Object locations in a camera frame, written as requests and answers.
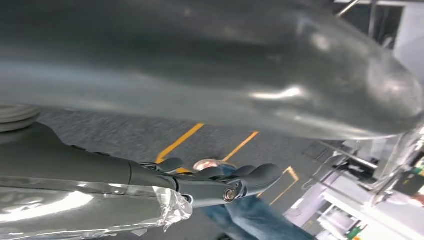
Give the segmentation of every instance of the gray floor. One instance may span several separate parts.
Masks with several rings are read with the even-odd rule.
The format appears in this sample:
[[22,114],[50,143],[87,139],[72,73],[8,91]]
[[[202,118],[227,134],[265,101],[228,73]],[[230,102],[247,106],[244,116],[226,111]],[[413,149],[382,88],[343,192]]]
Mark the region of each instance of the gray floor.
[[[66,144],[137,162],[154,162],[161,151],[196,124],[106,113],[52,110],[43,113],[40,122],[53,128]],[[185,167],[191,168],[196,161],[204,158],[224,158],[251,134],[245,129],[205,125],[167,157],[181,158]],[[276,211],[283,214],[304,194],[301,186],[317,169],[317,164],[304,154],[312,143],[309,139],[260,132],[233,155],[229,162],[237,166],[274,163],[282,170],[292,167],[299,177],[298,182],[294,183],[294,178],[287,172],[276,185],[262,195],[262,198],[270,203],[292,186],[272,205]],[[313,157],[322,150],[323,148],[313,147],[309,148],[306,154]],[[105,239],[215,240],[220,234],[220,230],[201,211],[195,210],[189,220],[171,226],[167,232],[158,228],[149,230],[141,237],[123,233]]]

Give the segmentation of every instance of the blue jeans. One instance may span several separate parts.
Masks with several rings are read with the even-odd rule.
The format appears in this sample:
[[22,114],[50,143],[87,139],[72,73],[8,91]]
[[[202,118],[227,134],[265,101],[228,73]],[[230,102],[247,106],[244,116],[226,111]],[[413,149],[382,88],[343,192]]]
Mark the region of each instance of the blue jeans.
[[[236,169],[222,165],[226,176]],[[315,238],[289,222],[283,213],[275,211],[255,196],[232,203],[202,208],[221,230],[234,240],[314,240]]]

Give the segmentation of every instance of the plastic wrap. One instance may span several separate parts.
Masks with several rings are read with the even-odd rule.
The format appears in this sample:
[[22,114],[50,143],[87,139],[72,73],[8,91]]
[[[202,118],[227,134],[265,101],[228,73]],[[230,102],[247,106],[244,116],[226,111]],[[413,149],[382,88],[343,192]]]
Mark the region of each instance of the plastic wrap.
[[192,214],[176,191],[154,186],[0,177],[0,239],[82,240],[164,227]]

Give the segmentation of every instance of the person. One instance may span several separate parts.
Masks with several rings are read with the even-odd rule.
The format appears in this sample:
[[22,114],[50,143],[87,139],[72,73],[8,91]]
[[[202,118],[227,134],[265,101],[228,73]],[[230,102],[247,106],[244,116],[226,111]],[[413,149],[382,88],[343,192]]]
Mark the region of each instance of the person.
[[[235,166],[216,159],[201,160],[193,168],[201,171],[210,167],[220,168],[226,176],[236,171]],[[256,196],[202,207],[202,211],[225,233],[219,240],[315,240]]]

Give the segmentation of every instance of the yellow floor line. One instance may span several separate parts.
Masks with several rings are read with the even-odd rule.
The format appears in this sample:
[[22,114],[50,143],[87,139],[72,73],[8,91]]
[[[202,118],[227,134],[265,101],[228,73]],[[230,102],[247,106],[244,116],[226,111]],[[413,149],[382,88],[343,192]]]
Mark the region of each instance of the yellow floor line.
[[159,155],[157,155],[156,164],[162,163],[170,152],[172,152],[174,149],[176,149],[179,145],[184,143],[187,139],[189,139],[193,134],[195,134],[199,129],[201,129],[205,124],[198,123],[193,128],[188,130],[188,132],[184,133],[180,138],[178,138],[173,144],[171,144],[169,147],[165,148]]
[[222,161],[223,162],[228,161],[232,156],[234,156],[234,154],[236,154],[242,147],[244,147],[248,142],[250,142],[258,134],[259,134],[258,131],[253,132],[248,138],[246,138],[246,140],[244,140],[242,143],[240,143],[240,145],[234,148],[234,150],[230,152],[230,154],[228,154]]
[[284,190],[280,195],[278,195],[278,197],[276,197],[269,205],[273,205],[278,199],[280,199],[285,193],[287,193],[287,191],[289,191],[298,181],[299,181],[299,176],[296,174],[295,170],[293,169],[293,167],[289,166],[286,170],[284,170],[282,172],[282,174],[284,175],[285,173],[289,173],[290,176],[294,179],[294,182],[288,186],[288,188],[286,188],[286,190]]

